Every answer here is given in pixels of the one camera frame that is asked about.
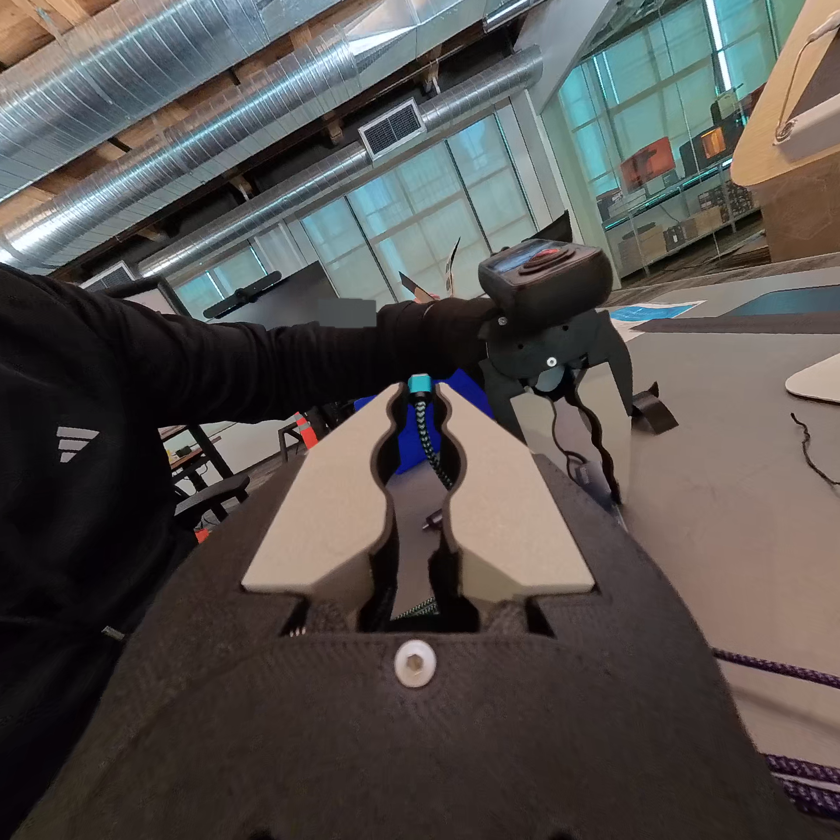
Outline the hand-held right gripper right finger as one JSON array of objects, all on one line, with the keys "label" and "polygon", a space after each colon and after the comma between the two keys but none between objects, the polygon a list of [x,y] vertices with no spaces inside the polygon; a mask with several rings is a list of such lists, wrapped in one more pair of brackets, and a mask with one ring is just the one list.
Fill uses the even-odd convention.
[{"label": "hand-held right gripper right finger", "polygon": [[595,579],[530,449],[445,383],[443,505],[435,599],[447,624],[479,624],[503,602],[589,595]]}]

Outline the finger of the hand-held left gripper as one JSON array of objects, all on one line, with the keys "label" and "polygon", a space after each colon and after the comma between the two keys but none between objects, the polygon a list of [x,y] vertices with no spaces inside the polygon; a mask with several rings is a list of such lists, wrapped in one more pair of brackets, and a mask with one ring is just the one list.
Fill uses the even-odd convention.
[{"label": "finger of the hand-held left gripper", "polygon": [[526,445],[552,461],[604,508],[617,508],[620,505],[607,485],[589,424],[579,411],[576,387],[571,397],[572,402],[564,398],[552,402],[531,387],[514,397],[513,409]]},{"label": "finger of the hand-held left gripper", "polygon": [[612,498],[623,505],[630,489],[632,422],[609,363],[585,369],[577,382],[576,396]]}]

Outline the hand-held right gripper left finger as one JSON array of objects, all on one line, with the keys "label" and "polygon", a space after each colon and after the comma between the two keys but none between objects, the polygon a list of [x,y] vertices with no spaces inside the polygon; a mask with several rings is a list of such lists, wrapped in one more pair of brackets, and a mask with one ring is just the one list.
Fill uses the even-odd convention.
[{"label": "hand-held right gripper left finger", "polygon": [[332,602],[362,632],[384,629],[399,540],[387,483],[401,464],[403,385],[390,385],[309,451],[241,585]]}]

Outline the person's left forearm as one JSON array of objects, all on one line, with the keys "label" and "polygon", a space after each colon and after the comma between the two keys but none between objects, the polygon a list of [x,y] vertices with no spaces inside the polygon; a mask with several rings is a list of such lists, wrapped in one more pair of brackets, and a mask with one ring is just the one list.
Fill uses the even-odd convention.
[{"label": "person's left forearm", "polygon": [[374,396],[431,372],[424,329],[432,307],[387,306],[366,328],[308,323],[267,330],[160,316],[141,342],[140,405],[158,425],[257,423]]}]

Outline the blue box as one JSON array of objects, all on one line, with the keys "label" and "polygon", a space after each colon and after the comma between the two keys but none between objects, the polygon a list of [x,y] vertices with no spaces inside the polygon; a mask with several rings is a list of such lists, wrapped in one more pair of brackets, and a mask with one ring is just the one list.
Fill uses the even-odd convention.
[{"label": "blue box", "polygon": [[468,409],[471,404],[477,411],[490,416],[487,396],[477,383],[473,391],[463,392],[450,380],[435,380],[420,375],[423,385],[431,385],[431,392],[423,392],[425,400],[397,381],[372,396],[368,414],[357,412],[322,441],[323,451],[311,451],[310,463],[318,461],[325,467],[328,461],[337,467],[341,480],[348,480],[350,487],[362,491],[367,499],[383,511],[389,504],[386,485],[390,478],[401,471],[403,449],[401,440],[406,435],[405,426],[413,432],[416,464],[428,463],[432,467],[449,466],[458,470],[458,458],[465,458],[467,442],[458,443],[456,434],[464,430],[455,427],[455,411],[462,410],[462,420],[476,422],[475,430],[482,431],[484,422]]}]

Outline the blue paper sheet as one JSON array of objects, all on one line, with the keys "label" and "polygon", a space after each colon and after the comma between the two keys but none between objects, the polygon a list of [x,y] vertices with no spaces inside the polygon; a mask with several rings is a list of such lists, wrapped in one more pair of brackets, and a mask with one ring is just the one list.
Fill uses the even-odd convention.
[{"label": "blue paper sheet", "polygon": [[629,306],[610,310],[610,318],[614,322],[625,324],[641,324],[651,320],[674,319],[688,312],[705,301],[688,301],[681,303],[636,303]]}]

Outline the orange 3d printer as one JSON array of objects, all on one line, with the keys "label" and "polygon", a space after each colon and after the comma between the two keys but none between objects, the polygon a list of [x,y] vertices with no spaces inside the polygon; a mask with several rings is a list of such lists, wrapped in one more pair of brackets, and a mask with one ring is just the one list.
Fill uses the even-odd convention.
[{"label": "orange 3d printer", "polygon": [[667,136],[645,145],[620,164],[621,184],[632,193],[676,168],[673,150]]}]

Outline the glass shelving unit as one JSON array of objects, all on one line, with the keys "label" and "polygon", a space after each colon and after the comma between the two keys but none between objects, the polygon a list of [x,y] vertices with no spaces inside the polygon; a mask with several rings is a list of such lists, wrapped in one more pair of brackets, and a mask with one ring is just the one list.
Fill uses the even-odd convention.
[{"label": "glass shelving unit", "polygon": [[731,165],[764,87],[746,91],[739,85],[718,94],[700,108],[694,122],[678,98],[686,132],[668,138],[675,169],[628,192],[620,177],[620,164],[627,156],[607,186],[597,188],[595,205],[620,280],[648,274],[657,263],[734,230],[759,210],[753,192],[732,180]]}]

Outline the dark desk mat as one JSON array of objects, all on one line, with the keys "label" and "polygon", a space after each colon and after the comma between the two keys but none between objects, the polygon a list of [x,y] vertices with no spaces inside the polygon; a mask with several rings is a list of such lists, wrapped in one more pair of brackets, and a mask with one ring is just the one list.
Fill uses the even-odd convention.
[{"label": "dark desk mat", "polygon": [[838,335],[839,286],[803,287],[763,294],[710,318],[650,320],[641,333]]}]

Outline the long black thread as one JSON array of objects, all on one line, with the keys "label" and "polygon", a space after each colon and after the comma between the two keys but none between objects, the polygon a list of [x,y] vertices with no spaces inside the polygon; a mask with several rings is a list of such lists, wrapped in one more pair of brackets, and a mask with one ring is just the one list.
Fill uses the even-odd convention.
[{"label": "long black thread", "polygon": [[830,477],[823,469],[821,469],[816,462],[813,460],[811,449],[812,449],[812,434],[811,430],[806,423],[800,420],[797,415],[793,412],[790,413],[790,417],[792,422],[795,426],[797,426],[801,431],[801,451],[802,456],[805,461],[807,467],[815,473],[819,479],[825,483],[827,486],[832,488],[833,490],[839,489],[839,480]]}]

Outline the white monitor base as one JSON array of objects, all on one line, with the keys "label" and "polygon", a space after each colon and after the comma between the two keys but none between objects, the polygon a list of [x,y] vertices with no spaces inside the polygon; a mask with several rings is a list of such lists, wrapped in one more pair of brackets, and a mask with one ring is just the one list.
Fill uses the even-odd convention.
[{"label": "white monitor base", "polygon": [[791,375],[784,389],[810,402],[839,405],[839,353]]}]

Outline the white vent grille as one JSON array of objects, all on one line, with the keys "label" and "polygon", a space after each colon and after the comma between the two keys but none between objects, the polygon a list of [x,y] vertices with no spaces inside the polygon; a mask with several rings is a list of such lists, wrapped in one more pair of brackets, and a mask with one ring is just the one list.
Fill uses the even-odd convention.
[{"label": "white vent grille", "polygon": [[417,100],[409,98],[359,127],[360,141],[372,163],[424,136],[427,126]]}]

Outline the black display screen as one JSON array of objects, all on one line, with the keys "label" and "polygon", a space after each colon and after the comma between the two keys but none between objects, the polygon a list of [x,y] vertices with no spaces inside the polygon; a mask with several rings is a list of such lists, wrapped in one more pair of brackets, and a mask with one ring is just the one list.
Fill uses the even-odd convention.
[{"label": "black display screen", "polygon": [[277,329],[315,322],[319,303],[338,296],[321,262],[315,261],[288,276],[256,302],[210,323],[246,322]]}]

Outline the black webcam bar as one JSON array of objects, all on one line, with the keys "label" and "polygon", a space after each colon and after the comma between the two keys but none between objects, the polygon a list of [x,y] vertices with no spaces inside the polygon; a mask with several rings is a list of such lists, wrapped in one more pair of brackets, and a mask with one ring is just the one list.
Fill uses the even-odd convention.
[{"label": "black webcam bar", "polygon": [[203,317],[207,321],[219,320],[229,313],[256,302],[274,287],[277,287],[282,280],[283,276],[281,272],[278,270],[272,271],[245,287],[237,288],[232,295],[205,309],[203,311]]}]

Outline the person's black hoodie torso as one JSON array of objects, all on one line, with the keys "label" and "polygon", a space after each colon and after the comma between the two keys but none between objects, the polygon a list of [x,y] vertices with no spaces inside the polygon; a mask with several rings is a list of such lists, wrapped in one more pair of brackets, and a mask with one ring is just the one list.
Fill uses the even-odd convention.
[{"label": "person's black hoodie torso", "polygon": [[159,428],[205,423],[236,335],[2,269],[2,838],[67,761],[192,550]]}]

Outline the light wooden cabinet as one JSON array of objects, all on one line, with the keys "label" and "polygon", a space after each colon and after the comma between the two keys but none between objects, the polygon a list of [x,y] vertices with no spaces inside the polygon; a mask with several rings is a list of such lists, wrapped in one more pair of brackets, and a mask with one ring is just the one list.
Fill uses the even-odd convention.
[{"label": "light wooden cabinet", "polygon": [[[748,187],[758,200],[773,262],[838,252],[839,140],[824,152],[798,161],[787,161],[774,145],[797,54],[808,35],[836,11],[838,2],[804,2],[733,155],[732,180]],[[789,108],[826,46],[824,42],[812,45],[804,53]]]}]

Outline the glass window wall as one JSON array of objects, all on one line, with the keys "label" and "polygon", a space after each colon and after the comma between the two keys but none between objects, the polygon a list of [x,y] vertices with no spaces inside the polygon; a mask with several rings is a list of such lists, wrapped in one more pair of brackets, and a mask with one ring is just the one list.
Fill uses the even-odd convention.
[{"label": "glass window wall", "polygon": [[289,277],[318,261],[340,297],[403,300],[400,275],[446,292],[453,247],[455,291],[480,294],[476,268],[533,235],[551,213],[509,101],[462,130],[417,147],[352,190],[262,230],[172,281],[188,312],[278,270]]}]

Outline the silver ventilation duct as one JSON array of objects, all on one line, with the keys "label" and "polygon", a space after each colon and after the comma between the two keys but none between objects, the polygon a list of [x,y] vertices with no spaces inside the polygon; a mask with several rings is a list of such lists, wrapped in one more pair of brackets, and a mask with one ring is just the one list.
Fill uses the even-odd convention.
[{"label": "silver ventilation duct", "polygon": [[[418,102],[427,133],[415,141],[425,141],[428,135],[448,130],[468,116],[529,88],[542,74],[542,51],[538,45],[531,45],[437,96]],[[396,152],[402,152],[412,142]],[[145,259],[139,264],[140,276],[170,277],[202,263],[321,201],[393,155],[372,163],[362,142],[354,141]]]},{"label": "silver ventilation duct", "polygon": [[239,86],[205,101],[116,161],[2,227],[2,262],[51,270],[53,258],[96,226],[162,187],[190,175],[274,121],[303,117],[360,90],[360,59],[343,38],[317,38]]},{"label": "silver ventilation duct", "polygon": [[2,200],[342,5],[113,3],[2,72]]}]

